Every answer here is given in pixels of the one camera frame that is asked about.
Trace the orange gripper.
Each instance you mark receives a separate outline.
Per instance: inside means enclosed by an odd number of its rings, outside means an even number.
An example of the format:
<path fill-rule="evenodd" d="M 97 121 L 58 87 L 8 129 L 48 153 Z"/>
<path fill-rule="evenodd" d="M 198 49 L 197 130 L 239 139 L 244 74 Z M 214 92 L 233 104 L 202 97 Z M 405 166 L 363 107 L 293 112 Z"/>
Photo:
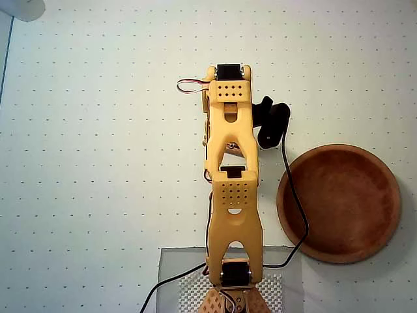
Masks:
<path fill-rule="evenodd" d="M 202 105 L 203 113 L 206 115 L 205 118 L 205 134 L 203 136 L 203 146 L 205 152 L 208 153 L 208 141 L 210 137 L 210 112 L 209 112 L 209 97 L 207 91 L 202 91 Z"/>

